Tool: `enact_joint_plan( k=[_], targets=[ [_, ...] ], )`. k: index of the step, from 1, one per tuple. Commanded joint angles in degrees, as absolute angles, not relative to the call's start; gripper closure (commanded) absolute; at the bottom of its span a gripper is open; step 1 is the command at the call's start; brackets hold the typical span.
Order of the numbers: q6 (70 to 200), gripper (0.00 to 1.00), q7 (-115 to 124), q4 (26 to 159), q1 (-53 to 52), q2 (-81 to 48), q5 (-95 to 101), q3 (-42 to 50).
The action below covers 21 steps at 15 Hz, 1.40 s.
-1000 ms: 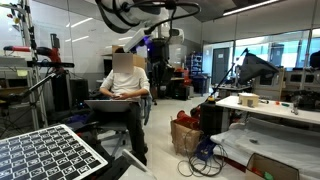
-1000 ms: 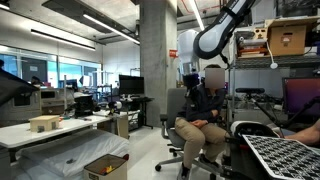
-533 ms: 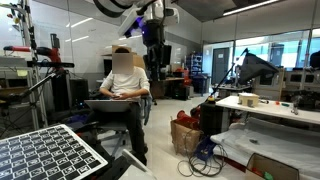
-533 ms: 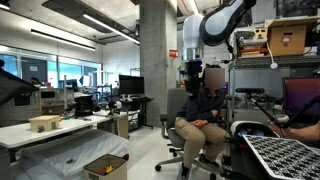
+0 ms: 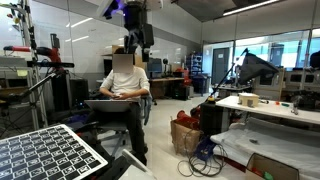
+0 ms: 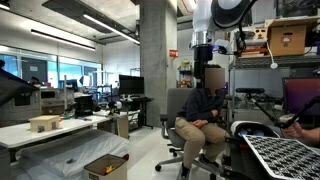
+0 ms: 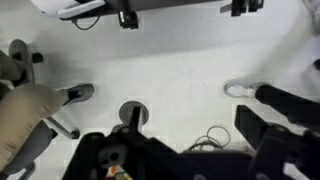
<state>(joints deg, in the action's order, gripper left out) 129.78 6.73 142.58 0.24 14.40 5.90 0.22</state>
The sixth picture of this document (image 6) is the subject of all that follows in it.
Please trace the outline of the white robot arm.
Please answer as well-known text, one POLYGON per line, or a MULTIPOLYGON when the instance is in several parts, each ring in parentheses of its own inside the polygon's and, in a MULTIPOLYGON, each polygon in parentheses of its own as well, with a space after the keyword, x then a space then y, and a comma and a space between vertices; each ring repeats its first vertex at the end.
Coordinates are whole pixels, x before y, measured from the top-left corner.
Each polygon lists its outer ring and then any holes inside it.
POLYGON ((213 59, 213 36, 217 30, 238 27, 258 0, 197 0, 193 11, 194 78, 204 79, 205 65, 213 59))

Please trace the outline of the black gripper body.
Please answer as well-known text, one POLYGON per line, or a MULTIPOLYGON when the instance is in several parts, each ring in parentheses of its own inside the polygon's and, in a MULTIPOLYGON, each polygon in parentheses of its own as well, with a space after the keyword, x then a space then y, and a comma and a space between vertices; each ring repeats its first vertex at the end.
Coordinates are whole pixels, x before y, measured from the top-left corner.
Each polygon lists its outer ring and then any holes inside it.
POLYGON ((203 45, 194 48, 194 77, 202 79, 205 66, 213 59, 213 46, 203 45))

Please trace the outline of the operator hand at right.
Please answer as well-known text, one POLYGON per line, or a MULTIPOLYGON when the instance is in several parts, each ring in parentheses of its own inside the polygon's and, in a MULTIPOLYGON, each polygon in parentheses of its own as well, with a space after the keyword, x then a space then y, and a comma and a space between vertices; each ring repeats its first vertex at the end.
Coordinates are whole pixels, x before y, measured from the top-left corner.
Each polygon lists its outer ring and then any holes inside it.
POLYGON ((297 139, 304 139, 304 129, 298 122, 294 122, 290 127, 283 129, 282 132, 289 137, 294 137, 297 139))

